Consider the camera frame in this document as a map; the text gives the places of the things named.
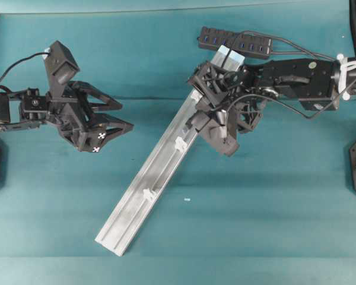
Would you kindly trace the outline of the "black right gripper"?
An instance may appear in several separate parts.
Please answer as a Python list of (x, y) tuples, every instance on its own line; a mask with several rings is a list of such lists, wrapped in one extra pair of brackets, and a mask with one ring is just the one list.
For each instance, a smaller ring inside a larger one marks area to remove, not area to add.
[(212, 117), (215, 112), (225, 110), (229, 127), (235, 124), (241, 134), (253, 131), (268, 102), (262, 97), (266, 93), (256, 87), (258, 71), (258, 66), (241, 66), (227, 71), (209, 61), (198, 65), (187, 83), (202, 97), (186, 126), (196, 132), (214, 129), (217, 123)]

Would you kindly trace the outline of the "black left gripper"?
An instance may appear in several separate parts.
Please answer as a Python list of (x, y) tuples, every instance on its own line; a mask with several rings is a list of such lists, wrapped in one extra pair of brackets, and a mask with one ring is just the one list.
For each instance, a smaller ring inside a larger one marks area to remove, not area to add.
[(47, 123), (78, 151), (98, 153), (101, 145), (133, 130), (134, 125), (98, 111), (121, 110), (122, 104), (83, 81), (67, 83), (61, 97), (46, 95)]

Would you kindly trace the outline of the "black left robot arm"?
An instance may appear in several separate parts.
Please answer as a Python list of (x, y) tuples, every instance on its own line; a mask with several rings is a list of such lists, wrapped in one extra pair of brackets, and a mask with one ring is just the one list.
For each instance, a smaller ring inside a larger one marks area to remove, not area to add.
[(39, 89), (12, 91), (0, 85), (0, 132), (36, 129), (49, 124), (78, 151), (98, 153), (109, 141), (133, 129), (109, 115), (122, 104), (83, 81), (70, 81), (61, 97)]

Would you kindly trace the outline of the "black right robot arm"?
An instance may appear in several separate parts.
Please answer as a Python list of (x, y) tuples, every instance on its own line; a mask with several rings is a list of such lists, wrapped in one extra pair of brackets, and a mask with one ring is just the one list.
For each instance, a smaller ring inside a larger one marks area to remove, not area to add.
[(267, 102), (274, 102), (298, 114), (301, 111), (282, 102), (297, 100), (313, 119), (334, 111), (340, 99), (356, 100), (356, 58), (343, 61), (286, 59), (264, 64), (245, 64), (228, 71), (208, 61), (200, 64), (188, 79), (199, 93), (197, 115), (213, 119), (226, 134), (253, 131)]

